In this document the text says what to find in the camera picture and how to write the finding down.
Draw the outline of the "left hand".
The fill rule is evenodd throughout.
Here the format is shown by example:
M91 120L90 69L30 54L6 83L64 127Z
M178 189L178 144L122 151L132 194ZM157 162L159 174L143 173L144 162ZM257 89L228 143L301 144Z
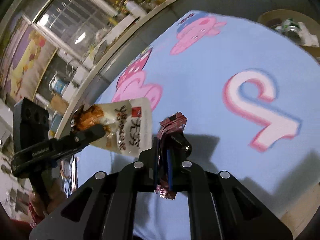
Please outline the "left hand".
M32 217L30 226L35 228L41 221L43 221L46 215L52 213L61 203L66 200L65 193L61 190L60 184L57 180L53 182L51 189L49 190L50 202L45 207L40 195L36 192L29 194L29 211Z

